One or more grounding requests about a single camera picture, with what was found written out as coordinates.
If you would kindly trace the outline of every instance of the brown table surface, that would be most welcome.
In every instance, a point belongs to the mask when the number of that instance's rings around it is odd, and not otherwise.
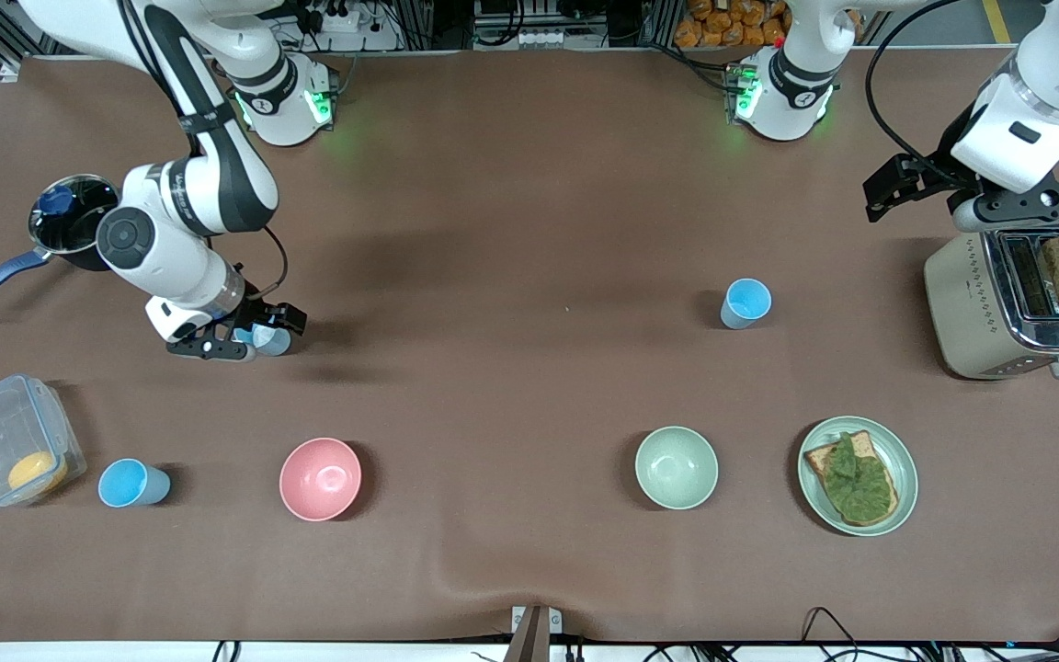
[[[816,604],[869,640],[1059,637],[1059,381],[944,372],[921,265],[954,232],[941,197],[866,222],[861,181],[895,154],[867,56],[797,143],[728,126],[659,54],[362,59],[331,133],[261,149],[281,299],[310,315],[286,357],[172,357],[109,273],[3,286],[0,378],[58,389],[89,469],[0,511],[0,640],[452,638],[524,603],[616,640],[787,640]],[[1001,56],[892,53],[883,113],[929,148]],[[0,261],[43,185],[184,148],[146,76],[26,62],[0,87]],[[264,235],[215,244],[276,276]],[[774,309],[722,330],[743,275]],[[798,495],[800,442],[837,414],[916,460],[892,535],[838,535]],[[649,506],[631,473],[667,424],[721,463],[692,512]],[[366,485],[310,524],[276,479],[317,435],[352,442]],[[169,503],[102,505],[121,457],[169,465]]]

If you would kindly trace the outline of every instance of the blue cup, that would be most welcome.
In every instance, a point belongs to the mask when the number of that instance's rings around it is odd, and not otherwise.
[[[101,475],[96,494],[109,507],[150,505],[169,493],[169,477],[164,470],[133,458],[118,460]]]
[[[721,302],[721,322],[731,328],[747,328],[770,312],[770,290],[753,278],[734,281]]]
[[[281,356],[289,351],[293,337],[287,328],[273,328],[253,324],[252,330],[236,328],[235,339],[245,345],[252,345],[256,353],[265,356]]]

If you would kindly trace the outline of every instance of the toaster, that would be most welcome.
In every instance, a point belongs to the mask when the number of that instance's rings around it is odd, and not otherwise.
[[[971,380],[1047,365],[1059,379],[1059,302],[1038,260],[1059,227],[962,234],[926,261],[943,359]]]

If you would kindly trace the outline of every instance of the green spread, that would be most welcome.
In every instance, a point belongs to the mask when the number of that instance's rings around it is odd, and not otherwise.
[[[824,491],[848,522],[872,522],[890,512],[892,487],[885,465],[875,457],[857,457],[852,435],[840,432],[824,476]]]

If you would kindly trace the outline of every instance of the pink bowl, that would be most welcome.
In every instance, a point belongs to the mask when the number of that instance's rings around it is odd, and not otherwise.
[[[362,466],[345,442],[309,440],[289,453],[281,469],[281,498],[306,522],[341,515],[362,486]]]

